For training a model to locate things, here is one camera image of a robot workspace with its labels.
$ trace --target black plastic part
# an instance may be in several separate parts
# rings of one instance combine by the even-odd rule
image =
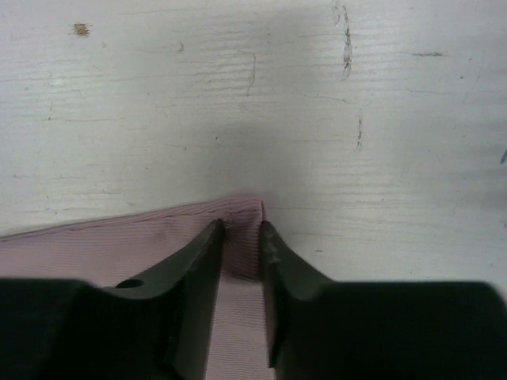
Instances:
[[[0,279],[0,378],[202,380],[225,229],[115,288]]]
[[[261,227],[277,380],[507,378],[507,313],[484,283],[336,283]]]

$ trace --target dark stain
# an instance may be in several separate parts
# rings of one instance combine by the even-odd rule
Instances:
[[[88,29],[88,24],[76,23],[73,27],[74,34],[78,37],[87,37],[90,35],[90,30]]]
[[[359,116],[359,123],[357,124],[357,146],[356,149],[361,151],[363,148],[363,117]]]
[[[443,57],[444,55],[442,53],[439,53],[438,51],[433,51],[431,53],[413,53],[414,57]]]
[[[507,150],[504,152],[504,155],[500,158],[500,165],[507,161]]]

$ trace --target pink ribbed fabric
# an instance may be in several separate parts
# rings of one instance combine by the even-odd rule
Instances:
[[[251,281],[257,278],[264,218],[260,199],[235,197],[2,237],[0,277],[75,278],[115,286],[223,219],[223,266],[237,278],[220,278],[206,379],[271,380],[262,289]]]

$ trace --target scratch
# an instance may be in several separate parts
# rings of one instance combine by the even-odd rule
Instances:
[[[334,212],[334,210],[326,209],[326,208],[317,208],[317,207],[273,207],[268,206],[269,210],[280,210],[280,211],[325,211],[325,212]]]
[[[60,177],[52,177],[52,178],[48,178],[49,180],[52,180],[52,181],[59,181],[59,180],[87,180],[88,178],[86,177],[64,177],[64,176],[60,176]]]
[[[139,12],[125,12],[125,13],[118,13],[118,16],[135,16],[135,15],[138,15],[138,14],[151,14],[151,13],[177,12],[178,10],[185,10],[185,8],[157,9],[157,10],[141,10],[141,11],[139,11]]]
[[[361,152],[361,149],[363,149],[363,141],[361,140],[363,138],[363,117],[359,116],[359,123],[357,124],[357,146],[356,149]]]
[[[341,99],[340,97],[325,97],[323,95],[315,95],[315,96],[312,96],[312,95],[303,95],[304,97],[311,97],[311,98],[314,98],[314,99],[329,99],[331,101],[342,101],[343,103],[347,103],[348,104],[348,101],[346,101],[345,99]]]
[[[414,57],[443,57],[444,55],[442,53],[439,53],[438,51],[433,51],[431,53],[413,53]]]
[[[316,232],[293,232],[291,235],[303,235],[303,236],[331,236],[331,237],[341,237],[342,234],[319,234]]]
[[[452,95],[452,93],[448,91],[428,91],[425,89],[408,89],[408,88],[405,88],[405,90],[410,93],[431,93],[432,95]]]
[[[352,71],[352,41],[350,39],[350,26],[349,26],[349,14],[347,13],[347,8],[345,6],[341,7],[343,11],[343,19],[344,19],[344,34],[345,34],[345,46],[343,47],[343,73],[341,75],[341,81],[344,81],[350,76],[350,72]]]
[[[252,53],[252,56],[253,56],[252,74],[250,75],[248,88],[246,89],[246,95],[248,97],[250,96],[250,89],[252,88],[252,86],[255,83],[255,70],[256,70],[256,65],[257,65],[257,56],[254,53]]]
[[[76,120],[76,119],[66,119],[69,123],[92,123],[96,121],[117,121],[117,120],[125,120],[124,117],[119,117],[116,119],[84,119],[84,120]]]
[[[475,87],[477,86],[477,82],[478,82],[478,80],[480,78],[481,78],[481,74],[477,75],[477,78],[475,79],[474,85],[472,86],[472,88],[470,90],[467,91],[467,93],[465,94],[465,97],[461,101],[463,104],[466,104],[467,99],[468,99],[468,95],[470,95],[470,92],[474,91]]]
[[[167,50],[146,50],[146,49],[136,49],[135,51],[140,51],[142,53],[147,54],[164,54],[167,53]]]
[[[340,10],[338,9],[338,0],[333,0],[331,2],[331,9],[333,10],[334,26],[338,26],[341,19]]]
[[[504,152],[504,155],[500,158],[500,165],[507,161],[507,150]]]

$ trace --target wood grain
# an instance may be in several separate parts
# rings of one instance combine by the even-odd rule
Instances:
[[[0,231],[250,192],[337,279],[507,289],[506,14],[5,0]]]

